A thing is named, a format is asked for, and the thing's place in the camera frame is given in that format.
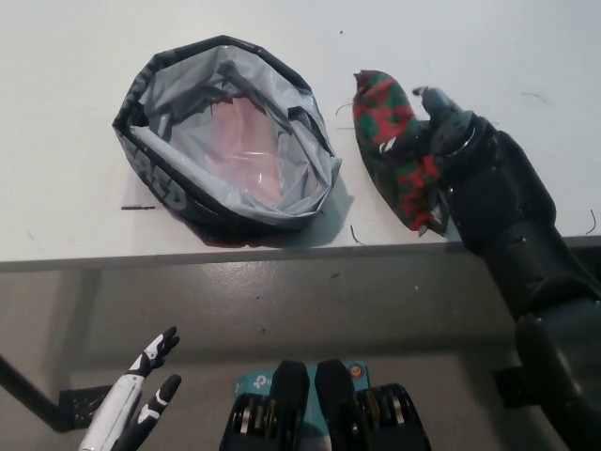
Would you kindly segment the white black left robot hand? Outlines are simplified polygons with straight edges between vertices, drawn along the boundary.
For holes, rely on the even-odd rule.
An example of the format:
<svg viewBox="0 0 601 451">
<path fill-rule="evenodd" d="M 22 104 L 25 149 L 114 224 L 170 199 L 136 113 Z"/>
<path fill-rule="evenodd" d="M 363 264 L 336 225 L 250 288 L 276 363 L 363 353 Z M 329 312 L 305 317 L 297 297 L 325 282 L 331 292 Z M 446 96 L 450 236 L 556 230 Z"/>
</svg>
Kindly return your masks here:
<svg viewBox="0 0 601 451">
<path fill-rule="evenodd" d="M 178 344 L 175 326 L 159 334 L 138 355 L 129 369 L 111 387 L 81 441 L 81 450 L 136 451 L 158 424 L 181 384 L 174 374 L 167 378 L 144 405 L 143 384 L 151 372 L 164 364 L 166 355 Z"/>
</svg>

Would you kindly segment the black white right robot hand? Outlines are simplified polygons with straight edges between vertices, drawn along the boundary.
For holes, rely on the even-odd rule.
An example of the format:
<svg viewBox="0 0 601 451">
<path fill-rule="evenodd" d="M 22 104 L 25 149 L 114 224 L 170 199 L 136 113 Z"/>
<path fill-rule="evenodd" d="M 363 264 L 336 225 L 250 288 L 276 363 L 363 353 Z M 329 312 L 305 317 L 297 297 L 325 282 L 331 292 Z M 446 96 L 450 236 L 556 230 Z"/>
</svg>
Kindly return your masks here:
<svg viewBox="0 0 601 451">
<path fill-rule="evenodd" d="M 429 119 L 417 120 L 412 129 L 407 126 L 403 132 L 379 144 L 379 155 L 402 160 L 425 155 L 450 158 L 491 128 L 486 118 L 463 110 L 440 88 L 418 86 L 412 94 L 420 98 Z"/>
</svg>

